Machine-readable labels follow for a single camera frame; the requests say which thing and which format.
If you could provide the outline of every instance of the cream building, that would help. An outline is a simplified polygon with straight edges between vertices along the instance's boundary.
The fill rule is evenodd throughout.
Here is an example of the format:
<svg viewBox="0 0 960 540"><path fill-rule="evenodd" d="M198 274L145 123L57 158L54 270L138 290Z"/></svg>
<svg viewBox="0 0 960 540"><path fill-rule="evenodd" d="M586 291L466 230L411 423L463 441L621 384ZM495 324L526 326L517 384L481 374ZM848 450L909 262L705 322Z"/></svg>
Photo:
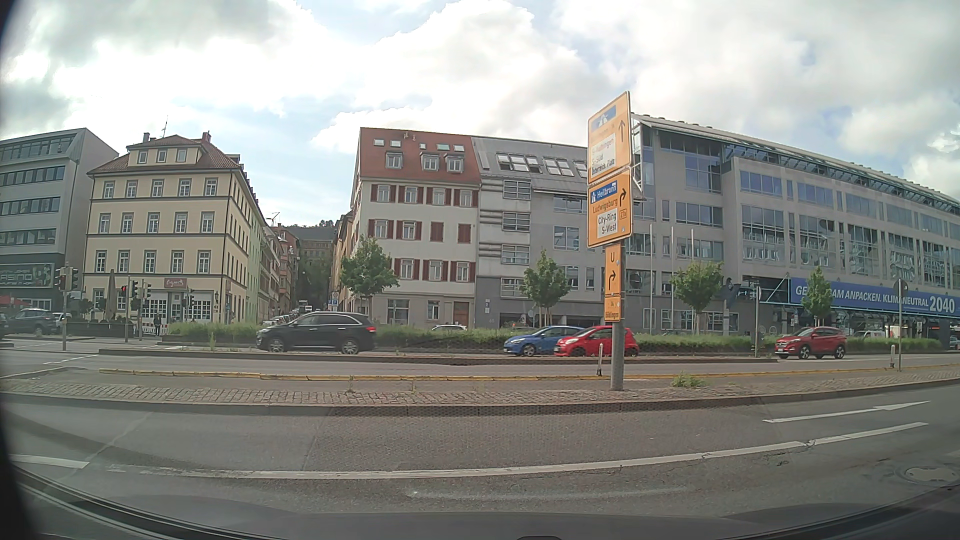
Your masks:
<svg viewBox="0 0 960 540"><path fill-rule="evenodd" d="M94 304L108 298L114 271L113 298L121 315L127 302L120 288L136 281L141 298L150 286L140 312L146 320L155 314L164 324L256 317L257 309L247 303L260 276L259 260L250 257L259 209L240 156L221 152L210 133L199 139L143 134L127 150L87 173L93 193L85 297ZM194 305L184 307L191 291Z"/></svg>

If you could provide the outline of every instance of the lane marking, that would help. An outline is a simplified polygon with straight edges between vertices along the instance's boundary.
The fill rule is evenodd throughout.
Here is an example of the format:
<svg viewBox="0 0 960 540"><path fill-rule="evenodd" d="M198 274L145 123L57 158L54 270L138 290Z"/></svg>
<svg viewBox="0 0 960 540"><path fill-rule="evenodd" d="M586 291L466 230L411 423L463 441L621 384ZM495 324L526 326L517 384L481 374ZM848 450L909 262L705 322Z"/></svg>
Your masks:
<svg viewBox="0 0 960 540"><path fill-rule="evenodd" d="M53 465L55 467L66 467L68 469L83 469L90 464L89 461L78 461L76 459L63 459L62 457L46 457L44 455L24 455L11 454L10 461L15 463L34 463L36 465Z"/></svg>
<svg viewBox="0 0 960 540"><path fill-rule="evenodd" d="M834 416L847 416L850 414L860 414L863 412L877 412L879 410L897 410L899 408L906 408L913 405L923 405L928 403L930 403L930 401L913 402L910 404L877 405L871 408L861 408L859 410L845 410L842 412L828 412L825 414L809 414L806 416L791 416L789 418L764 418L763 421L770 424L779 424L781 422L797 422L800 420L813 420L815 418L832 418Z"/></svg>
<svg viewBox="0 0 960 540"><path fill-rule="evenodd" d="M134 473L140 475L157 475L166 477L216 478L216 479L324 479L324 480L359 480L359 479L439 479L439 478L472 478L472 477L502 477L512 475L534 475L547 473L570 473L577 471L597 471L603 469L621 469L624 467L640 467L645 465L661 465L665 463L679 463L684 461L700 461L715 457L731 457L735 455L763 454L791 449L810 449L829 443L851 441L864 437L872 437L903 430L912 430L926 426L926 422L914 422L883 428L881 430L858 431L844 435L822 437L807 442L787 441L782 443L735 448L714 452L699 452L695 454L660 455L655 457L638 457L634 459L617 459L614 461L592 461L587 463L558 463L553 465L522 465L516 467L490 467L483 469L435 469L423 471L236 471L236 470L184 470L172 467L140 467L134 465L109 465L107 470L114 473Z"/></svg>

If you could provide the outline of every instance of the tree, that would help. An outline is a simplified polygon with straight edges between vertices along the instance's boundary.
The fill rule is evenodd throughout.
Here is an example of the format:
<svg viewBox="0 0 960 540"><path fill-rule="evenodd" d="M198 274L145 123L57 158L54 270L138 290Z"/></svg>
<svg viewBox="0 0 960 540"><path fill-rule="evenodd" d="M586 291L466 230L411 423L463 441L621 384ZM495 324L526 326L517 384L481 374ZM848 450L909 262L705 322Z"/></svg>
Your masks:
<svg viewBox="0 0 960 540"><path fill-rule="evenodd" d="M546 309L547 320L552 321L550 308L570 292L570 281L566 278L566 270L543 250L536 268L523 271L521 290L537 307Z"/></svg>
<svg viewBox="0 0 960 540"><path fill-rule="evenodd" d="M697 319L723 285L721 262L691 262L670 280L677 298L693 308Z"/></svg>
<svg viewBox="0 0 960 540"><path fill-rule="evenodd" d="M340 282L353 294L367 300L367 314L371 314L371 299L387 287L396 287L399 281L390 264L390 258L376 243L376 238L362 236L353 257L344 258L340 268Z"/></svg>
<svg viewBox="0 0 960 540"><path fill-rule="evenodd" d="M824 271L817 265L810 273L810 278L806 280L806 294L802 300L804 309L814 316L816 324L823 324L824 319L830 315L830 308L833 306L833 291L830 289L830 282L824 278Z"/></svg>

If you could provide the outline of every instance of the red car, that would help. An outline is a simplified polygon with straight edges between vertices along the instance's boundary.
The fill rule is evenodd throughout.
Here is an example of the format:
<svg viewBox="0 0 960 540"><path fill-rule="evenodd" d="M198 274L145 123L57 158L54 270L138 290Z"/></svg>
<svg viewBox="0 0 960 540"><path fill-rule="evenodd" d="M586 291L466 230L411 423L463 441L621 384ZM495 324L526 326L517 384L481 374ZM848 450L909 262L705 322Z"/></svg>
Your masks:
<svg viewBox="0 0 960 540"><path fill-rule="evenodd" d="M847 336L834 327L801 328L778 339L774 353L781 358L791 355L803 359L810 358L810 355L818 358L826 355L842 358L847 353Z"/></svg>
<svg viewBox="0 0 960 540"><path fill-rule="evenodd" d="M553 348L555 356L597 356L600 345L603 345L603 356L609 356L613 348L613 327L590 327L583 329L570 337L561 337ZM639 352L634 333L626 329L623 354L636 356Z"/></svg>

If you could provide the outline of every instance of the street sign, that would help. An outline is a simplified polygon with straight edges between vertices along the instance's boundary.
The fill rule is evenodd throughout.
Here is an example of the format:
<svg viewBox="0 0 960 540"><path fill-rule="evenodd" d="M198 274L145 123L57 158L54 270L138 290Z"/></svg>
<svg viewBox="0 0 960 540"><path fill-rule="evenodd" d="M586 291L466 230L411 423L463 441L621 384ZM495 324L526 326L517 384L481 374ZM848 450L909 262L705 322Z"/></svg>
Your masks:
<svg viewBox="0 0 960 540"><path fill-rule="evenodd" d="M608 323L613 321L619 321L621 318L621 305L620 295L608 296L604 298L603 303L603 318Z"/></svg>
<svg viewBox="0 0 960 540"><path fill-rule="evenodd" d="M630 92L623 92L590 117L587 123L588 184L633 163L634 139L630 126Z"/></svg>
<svg viewBox="0 0 960 540"><path fill-rule="evenodd" d="M604 265L604 272L607 274L604 277L604 290L607 291L607 296L619 296L620 291L623 290L623 271L620 268L621 250L622 246L619 243L611 244L604 250L604 257L607 258L607 263Z"/></svg>
<svg viewBox="0 0 960 540"><path fill-rule="evenodd" d="M596 248L634 232L630 169L587 188L587 246Z"/></svg>

